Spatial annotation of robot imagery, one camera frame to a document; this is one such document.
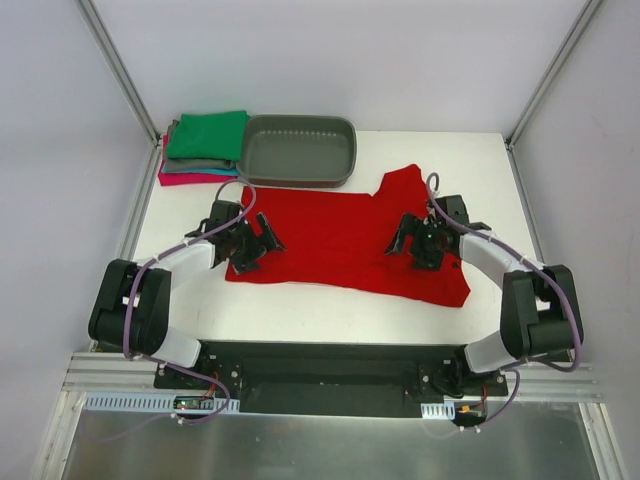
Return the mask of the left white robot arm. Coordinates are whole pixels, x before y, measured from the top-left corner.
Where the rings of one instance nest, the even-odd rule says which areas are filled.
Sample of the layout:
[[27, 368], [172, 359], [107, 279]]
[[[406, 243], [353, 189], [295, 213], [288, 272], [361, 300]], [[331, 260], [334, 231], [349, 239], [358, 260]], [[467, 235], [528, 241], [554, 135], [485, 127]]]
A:
[[284, 252], [267, 217], [259, 212], [256, 221], [259, 231], [246, 219], [241, 203], [216, 200], [179, 249], [141, 262], [111, 261], [89, 319], [90, 338], [178, 365], [176, 375], [188, 388], [204, 387], [212, 369], [205, 346], [169, 325], [171, 293], [221, 263], [245, 274], [257, 270], [265, 255]]

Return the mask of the red t shirt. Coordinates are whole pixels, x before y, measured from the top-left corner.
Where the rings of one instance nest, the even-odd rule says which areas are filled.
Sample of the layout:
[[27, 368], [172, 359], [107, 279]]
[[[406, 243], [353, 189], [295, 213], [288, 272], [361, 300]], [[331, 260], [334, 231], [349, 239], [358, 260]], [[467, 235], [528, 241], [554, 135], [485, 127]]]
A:
[[242, 200], [255, 203], [250, 223], [264, 214], [285, 248], [265, 255], [253, 272], [227, 270], [229, 282], [323, 284], [452, 308], [470, 295], [454, 256], [429, 271], [413, 267], [408, 252], [385, 252], [404, 214], [427, 214], [425, 182], [415, 164], [385, 173], [373, 194], [259, 188], [245, 190]]

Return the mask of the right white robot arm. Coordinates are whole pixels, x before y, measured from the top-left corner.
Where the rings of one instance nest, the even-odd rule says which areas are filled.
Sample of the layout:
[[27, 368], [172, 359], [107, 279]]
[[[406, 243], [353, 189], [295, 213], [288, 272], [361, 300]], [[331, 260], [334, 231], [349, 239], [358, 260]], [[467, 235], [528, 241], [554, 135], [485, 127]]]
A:
[[427, 271], [442, 270], [446, 255], [452, 255], [480, 270], [501, 291], [498, 330], [458, 347], [433, 373], [434, 389], [460, 398], [506, 367], [528, 360], [551, 366], [552, 355], [579, 350], [584, 330], [568, 267], [526, 259], [487, 224], [470, 221], [459, 195], [428, 200], [427, 206], [425, 218], [402, 216], [387, 253], [407, 249], [414, 267]]

